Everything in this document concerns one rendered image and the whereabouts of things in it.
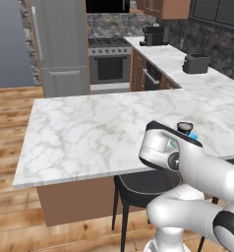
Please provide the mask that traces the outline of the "dark yogurt container grey lid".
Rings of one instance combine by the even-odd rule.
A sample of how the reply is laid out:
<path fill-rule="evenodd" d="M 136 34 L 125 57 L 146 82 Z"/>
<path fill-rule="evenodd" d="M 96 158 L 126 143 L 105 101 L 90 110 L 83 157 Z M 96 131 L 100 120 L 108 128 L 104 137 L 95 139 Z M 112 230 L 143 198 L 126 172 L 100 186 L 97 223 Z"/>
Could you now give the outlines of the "dark yogurt container grey lid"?
<path fill-rule="evenodd" d="M 177 130 L 185 135 L 189 135 L 194 128 L 194 125 L 190 122 L 178 122 Z"/>

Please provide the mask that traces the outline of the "brown base cupboards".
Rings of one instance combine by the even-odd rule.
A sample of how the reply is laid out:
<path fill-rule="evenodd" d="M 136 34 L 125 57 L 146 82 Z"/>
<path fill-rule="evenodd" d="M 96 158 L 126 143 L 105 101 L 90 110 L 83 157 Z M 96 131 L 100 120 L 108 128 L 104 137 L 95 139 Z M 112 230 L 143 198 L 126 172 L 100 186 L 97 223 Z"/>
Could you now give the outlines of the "brown base cupboards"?
<path fill-rule="evenodd" d="M 131 73 L 130 73 L 131 92 L 145 91 L 144 69 L 146 68 L 147 62 L 149 61 L 137 49 L 132 48 Z M 178 86 L 175 82 L 170 80 L 165 74 L 161 72 L 160 90 L 174 90 L 174 89 L 180 89 L 180 86 Z"/>

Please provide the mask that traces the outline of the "black dishwasher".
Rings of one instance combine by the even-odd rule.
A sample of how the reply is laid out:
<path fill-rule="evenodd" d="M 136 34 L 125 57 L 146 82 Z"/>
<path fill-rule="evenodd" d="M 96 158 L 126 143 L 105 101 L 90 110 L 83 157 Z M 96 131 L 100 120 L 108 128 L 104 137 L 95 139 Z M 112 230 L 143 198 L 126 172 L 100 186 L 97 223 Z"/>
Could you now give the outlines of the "black dishwasher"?
<path fill-rule="evenodd" d="M 157 91 L 160 89 L 161 72 L 150 62 L 146 63 L 144 69 L 145 74 L 145 90 Z"/>

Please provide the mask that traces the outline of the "steel oven with hob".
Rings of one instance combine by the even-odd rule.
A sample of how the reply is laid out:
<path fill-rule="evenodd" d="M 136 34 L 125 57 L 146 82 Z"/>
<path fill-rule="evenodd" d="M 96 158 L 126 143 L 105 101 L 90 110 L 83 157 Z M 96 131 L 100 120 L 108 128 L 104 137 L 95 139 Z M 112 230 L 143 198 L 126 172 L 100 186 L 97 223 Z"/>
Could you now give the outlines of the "steel oven with hob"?
<path fill-rule="evenodd" d="M 131 44 L 124 37 L 88 40 L 90 91 L 126 93 L 130 88 Z"/>

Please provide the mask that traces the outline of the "brown kitchen island base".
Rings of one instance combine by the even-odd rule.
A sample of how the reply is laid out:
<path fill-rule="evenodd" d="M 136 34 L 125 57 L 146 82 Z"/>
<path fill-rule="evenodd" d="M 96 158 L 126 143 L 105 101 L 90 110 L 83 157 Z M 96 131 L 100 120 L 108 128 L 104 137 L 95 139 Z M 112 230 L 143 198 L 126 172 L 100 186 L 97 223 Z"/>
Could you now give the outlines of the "brown kitchen island base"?
<path fill-rule="evenodd" d="M 47 226 L 111 216 L 114 191 L 112 176 L 37 187 Z"/>

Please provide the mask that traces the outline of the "grey fridge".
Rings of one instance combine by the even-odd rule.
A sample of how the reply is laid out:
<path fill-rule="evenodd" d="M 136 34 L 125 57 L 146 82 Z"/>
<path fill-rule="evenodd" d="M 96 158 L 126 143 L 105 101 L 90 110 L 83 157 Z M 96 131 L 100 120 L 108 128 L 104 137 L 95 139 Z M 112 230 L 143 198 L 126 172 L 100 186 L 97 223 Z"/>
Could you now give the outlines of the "grey fridge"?
<path fill-rule="evenodd" d="M 88 95 L 85 0 L 29 0 L 46 97 Z"/>

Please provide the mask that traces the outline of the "black coffee machine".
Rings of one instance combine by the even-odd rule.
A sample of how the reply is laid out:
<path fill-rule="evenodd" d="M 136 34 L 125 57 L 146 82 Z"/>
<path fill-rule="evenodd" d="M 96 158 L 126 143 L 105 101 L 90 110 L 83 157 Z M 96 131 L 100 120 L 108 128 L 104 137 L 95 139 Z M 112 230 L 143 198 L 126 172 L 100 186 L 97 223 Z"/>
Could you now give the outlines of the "black coffee machine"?
<path fill-rule="evenodd" d="M 144 27 L 145 38 L 140 46 L 167 45 L 169 40 L 169 27 Z"/>

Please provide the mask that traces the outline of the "dark grey toaster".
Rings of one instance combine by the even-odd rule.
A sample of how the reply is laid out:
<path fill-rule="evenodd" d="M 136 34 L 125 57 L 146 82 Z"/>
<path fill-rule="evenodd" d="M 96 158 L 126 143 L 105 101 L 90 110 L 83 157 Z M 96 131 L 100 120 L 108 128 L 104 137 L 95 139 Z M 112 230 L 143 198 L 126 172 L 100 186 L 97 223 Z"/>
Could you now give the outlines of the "dark grey toaster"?
<path fill-rule="evenodd" d="M 208 70 L 210 58 L 202 53 L 185 56 L 183 71 L 187 74 L 205 74 Z"/>

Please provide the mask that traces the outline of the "black microwave oven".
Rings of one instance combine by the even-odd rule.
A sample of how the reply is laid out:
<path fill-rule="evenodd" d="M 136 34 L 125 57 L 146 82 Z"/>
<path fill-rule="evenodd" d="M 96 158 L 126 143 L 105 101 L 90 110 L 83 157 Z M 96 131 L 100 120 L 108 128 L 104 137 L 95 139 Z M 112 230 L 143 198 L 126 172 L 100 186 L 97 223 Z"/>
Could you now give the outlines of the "black microwave oven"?
<path fill-rule="evenodd" d="M 88 13 L 129 13 L 130 0 L 86 0 Z"/>

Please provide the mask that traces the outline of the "dark framed window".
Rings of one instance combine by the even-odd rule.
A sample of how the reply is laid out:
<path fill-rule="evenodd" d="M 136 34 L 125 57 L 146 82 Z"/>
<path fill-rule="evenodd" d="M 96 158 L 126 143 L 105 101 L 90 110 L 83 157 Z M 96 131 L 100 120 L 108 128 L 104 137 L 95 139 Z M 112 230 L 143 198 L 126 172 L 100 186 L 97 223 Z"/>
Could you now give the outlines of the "dark framed window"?
<path fill-rule="evenodd" d="M 234 0 L 192 0 L 190 18 L 234 30 Z"/>

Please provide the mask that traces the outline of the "brown wall cupboards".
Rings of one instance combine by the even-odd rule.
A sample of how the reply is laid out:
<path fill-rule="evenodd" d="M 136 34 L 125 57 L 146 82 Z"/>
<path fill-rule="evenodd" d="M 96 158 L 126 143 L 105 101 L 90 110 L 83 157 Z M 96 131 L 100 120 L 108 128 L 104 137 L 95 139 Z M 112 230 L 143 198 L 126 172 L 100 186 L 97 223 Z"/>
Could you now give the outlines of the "brown wall cupboards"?
<path fill-rule="evenodd" d="M 191 0 L 137 0 L 137 9 L 160 20 L 187 20 Z"/>

